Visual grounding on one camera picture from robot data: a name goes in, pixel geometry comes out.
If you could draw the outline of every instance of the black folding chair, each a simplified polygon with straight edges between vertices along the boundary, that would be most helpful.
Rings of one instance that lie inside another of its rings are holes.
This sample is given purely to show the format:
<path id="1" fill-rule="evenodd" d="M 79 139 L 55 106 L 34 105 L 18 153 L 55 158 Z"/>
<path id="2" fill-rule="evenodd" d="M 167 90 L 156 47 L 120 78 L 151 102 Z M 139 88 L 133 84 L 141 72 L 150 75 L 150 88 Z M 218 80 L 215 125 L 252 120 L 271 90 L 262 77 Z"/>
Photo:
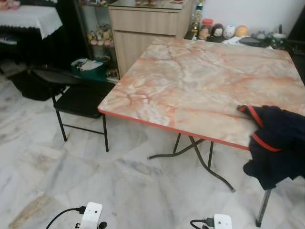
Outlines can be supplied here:
<path id="1" fill-rule="evenodd" d="M 106 118 L 105 114 L 101 114 L 97 107 L 115 86 L 115 84 L 109 82 L 85 80 L 70 72 L 50 68 L 48 66 L 32 68 L 30 71 L 34 77 L 40 79 L 40 81 L 47 85 L 49 88 L 59 125 L 61 127 L 63 140 L 65 142 L 67 141 L 63 126 L 101 134 L 105 137 L 105 147 L 106 152 L 108 152 L 109 149 Z M 58 87 L 58 85 L 69 86 L 69 88 L 66 91 L 62 91 L 62 96 L 56 100 L 56 92 L 53 89 L 55 86 Z M 104 132 L 98 132 L 77 126 L 63 124 L 61 121 L 60 112 L 95 119 L 102 116 Z"/>

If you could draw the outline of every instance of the cabinet drawer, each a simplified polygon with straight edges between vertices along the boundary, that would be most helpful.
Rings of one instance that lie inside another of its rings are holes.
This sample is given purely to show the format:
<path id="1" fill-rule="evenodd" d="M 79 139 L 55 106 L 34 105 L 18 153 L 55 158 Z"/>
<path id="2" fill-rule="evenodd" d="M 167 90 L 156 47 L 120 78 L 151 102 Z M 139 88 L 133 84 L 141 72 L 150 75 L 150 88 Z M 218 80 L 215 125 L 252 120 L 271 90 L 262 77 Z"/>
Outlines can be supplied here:
<path id="1" fill-rule="evenodd" d="M 116 9 L 110 13 L 114 30 L 176 35 L 178 13 Z"/>

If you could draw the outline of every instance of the white wall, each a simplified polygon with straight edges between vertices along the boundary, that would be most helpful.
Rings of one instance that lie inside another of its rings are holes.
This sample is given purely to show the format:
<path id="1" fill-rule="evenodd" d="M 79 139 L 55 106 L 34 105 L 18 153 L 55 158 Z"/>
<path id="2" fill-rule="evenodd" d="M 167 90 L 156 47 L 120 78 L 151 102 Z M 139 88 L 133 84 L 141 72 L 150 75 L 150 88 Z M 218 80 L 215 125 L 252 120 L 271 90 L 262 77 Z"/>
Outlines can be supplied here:
<path id="1" fill-rule="evenodd" d="M 206 0 L 203 18 L 215 23 L 246 25 L 251 32 L 277 31 L 279 24 L 289 34 L 305 0 Z"/>

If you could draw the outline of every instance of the red strap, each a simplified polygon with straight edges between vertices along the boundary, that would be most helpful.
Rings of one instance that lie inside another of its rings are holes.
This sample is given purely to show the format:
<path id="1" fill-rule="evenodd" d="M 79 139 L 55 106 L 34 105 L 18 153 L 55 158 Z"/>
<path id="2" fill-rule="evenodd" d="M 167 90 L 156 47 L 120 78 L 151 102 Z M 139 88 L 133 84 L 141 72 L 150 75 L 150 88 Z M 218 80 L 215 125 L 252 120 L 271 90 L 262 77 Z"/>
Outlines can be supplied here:
<path id="1" fill-rule="evenodd" d="M 260 144 L 262 147 L 264 147 L 265 149 L 267 149 L 269 151 L 278 152 L 278 151 L 282 150 L 282 149 L 273 148 L 272 146 L 268 145 L 262 139 L 260 139 L 256 134 L 253 134 L 252 137 L 258 144 Z"/>
<path id="2" fill-rule="evenodd" d="M 263 122 L 261 120 L 261 118 L 258 116 L 258 114 L 256 113 L 256 111 L 254 110 L 254 108 L 252 106 L 247 106 L 249 108 L 250 113 L 252 114 L 253 118 L 256 120 L 257 124 L 260 127 L 263 127 Z"/>

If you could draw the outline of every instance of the wooden cabinet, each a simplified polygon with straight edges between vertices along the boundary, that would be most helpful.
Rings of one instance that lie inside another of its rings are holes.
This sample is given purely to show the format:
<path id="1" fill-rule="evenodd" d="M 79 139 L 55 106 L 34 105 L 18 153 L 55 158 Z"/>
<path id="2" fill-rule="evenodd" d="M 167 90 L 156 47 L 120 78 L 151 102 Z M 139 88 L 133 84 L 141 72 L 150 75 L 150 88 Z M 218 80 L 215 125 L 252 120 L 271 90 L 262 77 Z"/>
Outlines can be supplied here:
<path id="1" fill-rule="evenodd" d="M 183 39 L 191 22 L 193 0 L 177 9 L 110 6 L 110 18 L 121 78 L 156 37 Z"/>

